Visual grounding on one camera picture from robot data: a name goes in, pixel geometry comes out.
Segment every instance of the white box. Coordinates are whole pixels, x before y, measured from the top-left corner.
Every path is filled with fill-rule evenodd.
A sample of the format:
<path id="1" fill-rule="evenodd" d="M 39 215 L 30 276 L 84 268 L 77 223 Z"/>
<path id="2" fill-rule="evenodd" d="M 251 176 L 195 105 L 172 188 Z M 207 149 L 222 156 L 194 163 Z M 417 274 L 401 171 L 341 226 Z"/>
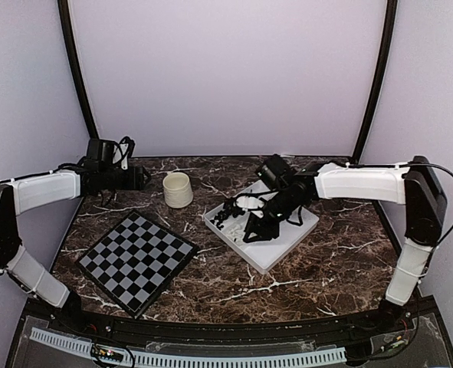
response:
<path id="1" fill-rule="evenodd" d="M 253 183 L 251 186 L 241 192 L 268 192 L 269 188 L 261 181 Z M 269 199 L 274 194 L 263 195 L 262 198 Z M 270 241 L 257 241 L 255 243 L 244 243 L 245 226 L 247 225 L 250 212 L 242 216 L 233 218 L 230 216 L 223 222 L 223 229 L 219 230 L 212 220 L 216 214 L 223 209 L 223 205 L 219 205 L 212 211 L 209 211 L 204 216 L 205 224 L 226 244 L 233 248 L 246 262 L 252 265 L 261 274 L 267 274 L 287 253 L 289 253 L 296 245 L 298 245 L 318 223 L 318 217 L 313 213 L 303 208 L 301 217 L 303 219 L 302 226 L 289 224 L 286 221 L 281 223 L 281 231 L 279 238 Z M 297 222 L 297 210 L 293 212 L 290 218 L 291 221 Z"/>

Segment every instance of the white cup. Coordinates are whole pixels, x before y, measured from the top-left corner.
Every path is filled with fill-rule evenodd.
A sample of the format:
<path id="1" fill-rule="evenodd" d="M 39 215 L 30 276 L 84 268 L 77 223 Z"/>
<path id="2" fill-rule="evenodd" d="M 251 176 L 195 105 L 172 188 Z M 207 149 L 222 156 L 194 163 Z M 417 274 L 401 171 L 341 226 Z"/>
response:
<path id="1" fill-rule="evenodd" d="M 182 209 L 194 199 L 190 179 L 183 172 L 172 172 L 163 179 L 163 193 L 165 203 L 173 209 Z"/>

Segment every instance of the gray square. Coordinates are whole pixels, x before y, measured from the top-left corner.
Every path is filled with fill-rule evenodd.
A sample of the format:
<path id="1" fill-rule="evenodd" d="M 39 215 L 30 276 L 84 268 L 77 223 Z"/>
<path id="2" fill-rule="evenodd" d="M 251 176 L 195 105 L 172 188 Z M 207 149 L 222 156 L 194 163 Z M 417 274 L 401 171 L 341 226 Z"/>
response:
<path id="1" fill-rule="evenodd" d="M 126 240 L 124 240 L 124 241 L 122 242 L 122 244 L 120 245 L 120 247 L 121 247 L 122 249 L 129 249 L 129 247 L 130 247 L 132 244 L 133 244 L 133 243 L 131 243 L 129 240 L 126 239 Z"/>
<path id="2" fill-rule="evenodd" d="M 153 236 L 149 241 L 148 241 L 153 247 L 156 247 L 159 243 L 159 239 L 156 236 Z"/>
<path id="3" fill-rule="evenodd" d="M 121 235 L 122 235 L 124 238 L 129 238 L 132 234 L 133 234 L 133 232 L 130 231 L 130 230 L 127 228 L 126 230 L 124 230 L 124 231 L 122 232 Z"/>
<path id="4" fill-rule="evenodd" d="M 153 282 L 156 286 L 160 285 L 165 278 L 161 274 L 154 274 L 151 278 L 151 282 Z"/>
<path id="5" fill-rule="evenodd" d="M 192 247 L 186 243 L 183 243 L 179 250 L 184 254 L 186 255 L 187 253 L 189 253 L 191 250 L 192 250 Z"/>
<path id="6" fill-rule="evenodd" d="M 142 234 L 144 234 L 144 228 L 137 228 L 134 234 L 141 236 Z"/>
<path id="7" fill-rule="evenodd" d="M 118 259 L 117 255 L 115 253 L 111 253 L 108 257 L 107 260 L 109 263 L 114 263 Z"/>
<path id="8" fill-rule="evenodd" d="M 97 246 L 94 248 L 96 251 L 98 251 L 99 253 L 102 252 L 102 250 L 105 249 L 105 245 L 103 245 L 102 243 L 98 243 Z"/>
<path id="9" fill-rule="evenodd" d="M 148 229 L 148 232 L 153 235 L 155 235 L 158 231 L 159 227 L 156 225 L 151 225 L 151 227 Z"/>
<path id="10" fill-rule="evenodd" d="M 134 284 L 142 288 L 144 285 L 146 285 L 146 282 L 148 282 L 148 279 L 141 275 L 134 281 Z"/>
<path id="11" fill-rule="evenodd" d="M 131 286 L 133 282 L 129 278 L 124 278 L 119 285 L 122 286 L 124 289 L 127 289 L 129 286 Z"/>
<path id="12" fill-rule="evenodd" d="M 89 259 L 88 257 L 83 257 L 80 261 L 80 264 L 82 266 L 88 266 L 91 262 L 91 259 Z"/>
<path id="13" fill-rule="evenodd" d="M 137 251 L 137 253 L 134 255 L 134 257 L 136 257 L 137 259 L 142 261 L 146 257 L 146 252 L 144 250 L 140 249 L 139 251 Z"/>
<path id="14" fill-rule="evenodd" d="M 112 241 L 112 242 L 107 246 L 107 249 L 108 249 L 109 251 L 115 251 L 117 248 L 119 248 L 119 245 L 118 245 L 116 242 L 114 242 L 114 241 Z"/>
<path id="15" fill-rule="evenodd" d="M 108 235 L 108 238 L 111 238 L 112 240 L 115 240 L 116 237 L 119 236 L 119 233 L 116 232 L 115 230 L 113 230 L 109 235 Z"/>
<path id="16" fill-rule="evenodd" d="M 135 298 L 140 302 L 144 302 L 148 297 L 149 294 L 146 293 L 143 289 L 139 290 L 135 296 Z"/>
<path id="17" fill-rule="evenodd" d="M 115 266 L 110 266 L 106 271 L 105 273 L 108 274 L 109 276 L 114 276 L 117 272 L 117 268 L 115 268 Z"/>
<path id="18" fill-rule="evenodd" d="M 105 287 L 109 290 L 113 290 L 117 285 L 118 285 L 117 281 L 111 278 L 109 281 L 107 281 Z"/>
<path id="19" fill-rule="evenodd" d="M 126 219 L 125 219 L 124 221 L 122 221 L 120 224 L 121 224 L 122 226 L 126 226 L 127 228 L 129 228 L 129 227 L 133 224 L 133 222 L 132 222 L 131 220 L 129 220 L 128 218 L 126 218 Z"/>
<path id="20" fill-rule="evenodd" d="M 177 267 L 178 264 L 179 263 L 173 258 L 170 258 L 167 262 L 165 262 L 165 266 L 168 267 L 170 270 Z"/>
<path id="21" fill-rule="evenodd" d="M 159 255 L 162 254 L 162 251 L 160 251 L 159 249 L 157 248 L 153 248 L 150 252 L 149 252 L 149 255 L 152 256 L 153 258 L 157 259 L 159 257 Z"/>
<path id="22" fill-rule="evenodd" d="M 131 259 L 131 257 L 133 257 L 132 254 L 130 254 L 128 251 L 125 251 L 124 253 L 122 253 L 122 255 L 120 256 L 120 259 L 122 259 L 124 262 L 127 262 Z"/>
<path id="23" fill-rule="evenodd" d="M 146 270 L 146 265 L 144 263 L 138 263 L 134 269 L 136 270 L 136 272 L 142 274 L 144 270 Z"/>
<path id="24" fill-rule="evenodd" d="M 161 267 L 162 264 L 157 260 L 154 260 L 153 263 L 149 265 L 149 268 L 151 268 L 153 271 L 158 271 Z"/>
<path id="25" fill-rule="evenodd" d="M 133 295 L 129 291 L 124 291 L 123 294 L 119 297 L 121 301 L 125 304 L 129 303 L 133 299 Z"/>
<path id="26" fill-rule="evenodd" d="M 103 270 L 101 268 L 95 268 L 93 272 L 91 273 L 95 278 L 99 278 L 103 273 Z"/>
<path id="27" fill-rule="evenodd" d="M 172 257 L 177 251 L 174 249 L 174 247 L 168 247 L 167 249 L 165 249 L 163 251 L 163 253 L 165 253 L 166 255 L 168 255 L 169 257 Z"/>
<path id="28" fill-rule="evenodd" d="M 139 239 L 137 239 L 137 240 L 134 242 L 134 245 L 135 245 L 136 247 L 140 247 L 140 248 L 141 248 L 143 245 L 145 245 L 145 244 L 146 244 L 146 242 L 144 241 L 143 238 L 139 238 Z"/>
<path id="29" fill-rule="evenodd" d="M 165 238 L 163 238 L 163 241 L 165 243 L 168 243 L 170 244 L 171 242 L 173 242 L 174 240 L 176 239 L 176 236 L 173 236 L 171 234 L 167 234 Z"/>
<path id="30" fill-rule="evenodd" d="M 95 262 L 96 265 L 99 265 L 99 264 L 102 263 L 104 260 L 105 260 L 105 258 L 102 257 L 102 255 L 98 255 L 97 257 L 95 257 L 94 262 Z"/>
<path id="31" fill-rule="evenodd" d="M 128 264 L 125 264 L 124 266 L 122 266 L 120 268 L 120 271 L 123 273 L 123 274 L 129 274 L 131 271 L 133 270 L 133 268 L 131 266 L 129 266 Z"/>

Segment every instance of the black chessboard frame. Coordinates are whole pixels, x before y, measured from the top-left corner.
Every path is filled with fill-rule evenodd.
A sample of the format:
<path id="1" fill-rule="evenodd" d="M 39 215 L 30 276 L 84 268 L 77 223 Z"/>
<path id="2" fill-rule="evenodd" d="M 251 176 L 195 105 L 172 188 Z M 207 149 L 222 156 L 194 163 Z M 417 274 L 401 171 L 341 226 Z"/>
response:
<path id="1" fill-rule="evenodd" d="M 139 306 L 136 306 L 135 308 L 131 308 L 129 305 L 127 305 L 126 303 L 124 303 L 122 300 L 120 300 L 120 295 L 117 296 L 117 294 L 114 294 L 110 291 L 110 289 L 108 287 L 105 286 L 105 284 L 107 284 L 109 281 L 112 281 L 112 277 L 110 277 L 108 274 L 106 274 L 105 272 L 102 273 L 101 276 L 99 277 L 96 277 L 94 274 L 92 274 L 92 271 L 93 270 L 90 270 L 88 269 L 86 266 L 88 266 L 88 264 L 82 264 L 81 262 L 87 257 L 87 256 L 94 256 L 94 257 L 97 257 L 98 255 L 101 255 L 101 252 L 103 251 L 104 252 L 104 255 L 105 256 L 103 258 L 103 261 L 101 263 L 99 263 L 99 266 L 96 266 L 94 269 L 96 268 L 101 268 L 100 265 L 104 264 L 104 267 L 106 267 L 106 269 L 108 269 L 111 265 L 113 264 L 110 264 L 109 261 L 107 260 L 107 257 L 111 256 L 111 255 L 114 255 L 114 253 L 112 253 L 111 250 L 109 250 L 108 248 L 105 248 L 107 246 L 113 246 L 112 244 L 117 244 L 117 242 L 120 242 L 120 244 L 122 244 L 124 241 L 130 239 L 130 242 L 132 243 L 132 245 L 129 246 L 129 249 L 131 249 L 131 247 L 134 247 L 132 252 L 136 252 L 135 254 L 137 254 L 139 251 L 142 251 L 144 253 L 146 253 L 146 256 L 144 258 L 146 258 L 146 263 L 150 263 L 150 262 L 153 262 L 155 260 L 157 260 L 157 258 L 165 258 L 163 257 L 164 255 L 166 255 L 166 253 L 164 252 L 166 249 L 159 249 L 159 247 L 163 248 L 163 244 L 162 241 L 160 243 L 158 243 L 157 245 L 151 245 L 147 240 L 150 240 L 150 239 L 147 239 L 147 236 L 144 238 L 145 240 L 145 244 L 141 245 L 142 248 L 138 248 L 137 246 L 134 245 L 133 241 L 137 242 L 139 241 L 138 239 L 140 239 L 141 237 L 132 237 L 131 235 L 129 235 L 130 238 L 124 238 L 120 233 L 124 232 L 126 230 L 126 226 L 123 225 L 123 223 L 129 219 L 131 222 L 133 222 L 134 220 L 132 220 L 132 217 L 136 217 L 137 218 L 143 218 L 145 219 L 147 222 L 149 222 L 150 224 L 152 224 L 152 227 L 153 228 L 153 225 L 156 226 L 159 230 L 156 232 L 156 234 L 159 234 L 159 237 L 162 237 L 162 240 L 167 236 L 167 235 L 171 235 L 173 238 L 176 238 L 175 240 L 172 240 L 172 239 L 169 239 L 169 241 L 171 241 L 172 243 L 174 243 L 174 245 L 170 245 L 169 247 L 170 248 L 176 248 L 177 247 L 180 247 L 182 246 L 182 244 L 186 244 L 186 245 L 189 245 L 190 247 L 192 247 L 192 249 L 189 250 L 189 252 L 187 252 L 183 258 L 181 258 L 180 260 L 176 260 L 178 262 L 177 265 L 175 265 L 174 268 L 171 269 L 171 272 L 169 272 L 167 275 L 163 275 L 163 274 L 160 274 L 160 271 L 161 271 L 161 268 L 158 269 L 158 270 L 155 270 L 153 272 L 153 275 L 151 275 L 150 273 L 145 277 L 148 279 L 148 283 L 151 282 L 151 278 L 158 278 L 160 280 L 159 284 L 156 285 L 156 287 L 151 290 L 151 287 L 148 287 L 148 283 L 146 284 L 142 284 L 142 285 L 138 285 L 138 284 L 134 284 L 132 283 L 130 286 L 128 285 L 129 288 L 132 288 L 133 290 L 129 291 L 129 289 L 124 289 L 123 287 L 121 287 L 119 285 L 119 283 L 124 279 L 124 278 L 127 278 L 126 276 L 129 275 L 129 274 L 132 274 L 133 277 L 136 277 L 138 278 L 139 276 L 136 276 L 136 274 L 139 274 L 138 271 L 136 271 L 136 269 L 134 269 L 134 267 L 136 266 L 140 266 L 141 268 L 143 268 L 142 266 L 142 262 L 140 263 L 136 263 L 136 261 L 134 260 L 131 265 L 127 264 L 125 261 L 122 261 L 121 258 L 118 258 L 116 261 L 117 261 L 117 265 L 120 266 L 117 270 L 117 272 L 115 272 L 113 274 L 113 277 L 116 277 L 117 275 L 117 281 L 115 281 L 115 287 L 114 287 L 114 291 L 116 290 L 116 288 L 119 286 L 120 288 L 118 288 L 118 291 L 117 292 L 121 292 L 121 295 L 123 293 L 125 293 L 126 291 L 129 291 L 129 293 L 131 293 L 131 295 L 133 295 L 133 299 L 131 299 L 130 303 L 133 303 L 134 305 L 136 305 L 136 300 L 135 297 L 137 296 L 138 293 L 141 293 L 141 294 L 148 294 L 149 296 L 146 297 L 146 299 L 144 300 L 143 303 L 141 303 Z M 137 231 L 137 228 L 136 227 L 133 227 L 134 230 L 131 230 L 132 231 L 132 235 L 135 235 L 133 231 Z M 100 251 L 97 251 L 96 248 L 99 247 L 102 248 Z M 157 253 L 157 249 L 161 252 L 160 255 L 156 255 L 156 258 L 154 258 L 152 255 L 150 255 L 149 253 L 150 252 L 155 252 Z M 103 293 L 105 293 L 106 296 L 108 296 L 113 302 L 115 302 L 116 304 L 118 304 L 120 307 L 123 308 L 123 310 L 125 310 L 131 317 L 135 318 L 135 319 L 138 319 L 142 316 L 142 314 L 144 313 L 144 311 L 149 307 L 151 306 L 152 303 L 154 303 L 156 301 L 156 299 L 161 295 L 162 292 L 164 292 L 164 290 L 169 286 L 171 280 L 177 275 L 179 274 L 183 268 L 192 260 L 192 257 L 197 253 L 197 251 L 199 250 L 199 247 L 197 245 L 195 245 L 194 243 L 190 242 L 189 240 L 183 238 L 181 235 L 178 235 L 176 234 L 175 232 L 172 232 L 171 230 L 169 230 L 168 228 L 165 228 L 163 227 L 162 225 L 158 224 L 157 222 L 153 221 L 152 219 L 148 218 L 147 216 L 145 216 L 144 214 L 136 211 L 136 210 L 133 210 L 131 211 L 129 214 L 127 214 L 126 216 L 124 216 L 114 227 L 111 228 L 111 230 L 109 230 L 105 235 L 103 235 L 97 242 L 95 242 L 95 244 L 93 246 L 91 246 L 86 252 L 84 252 L 83 255 L 81 255 L 80 258 L 78 258 L 78 260 L 76 261 L 76 264 L 77 266 L 79 267 L 79 269 L 82 270 L 82 272 L 84 273 L 84 275 L 86 277 L 88 277 L 89 279 L 91 279 L 96 286 L 98 286 L 98 288 L 100 290 L 102 290 Z M 128 272 L 128 274 L 123 274 L 120 270 L 125 266 L 125 265 L 128 265 L 132 268 L 131 271 Z"/>

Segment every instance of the white arm segment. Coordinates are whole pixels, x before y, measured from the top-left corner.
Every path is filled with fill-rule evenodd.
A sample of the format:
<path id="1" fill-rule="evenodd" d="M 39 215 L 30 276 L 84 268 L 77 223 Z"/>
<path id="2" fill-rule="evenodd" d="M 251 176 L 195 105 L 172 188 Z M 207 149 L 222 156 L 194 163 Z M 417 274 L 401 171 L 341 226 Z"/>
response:
<path id="1" fill-rule="evenodd" d="M 404 205 L 402 175 L 409 170 L 409 167 L 348 169 L 328 163 L 315 176 L 315 185 L 318 196 L 324 199 L 375 199 Z"/>
<path id="2" fill-rule="evenodd" d="M 433 247 L 418 245 L 406 238 L 395 273 L 386 289 L 386 300 L 404 305 L 412 296 L 413 289 L 423 276 L 422 272 Z"/>
<path id="3" fill-rule="evenodd" d="M 23 245 L 8 263 L 8 272 L 50 305 L 62 308 L 70 291 L 38 263 Z"/>
<path id="4" fill-rule="evenodd" d="M 12 180 L 7 184 L 13 186 L 17 216 L 29 209 L 64 199 L 77 198 L 80 195 L 80 176 L 70 170 Z"/>

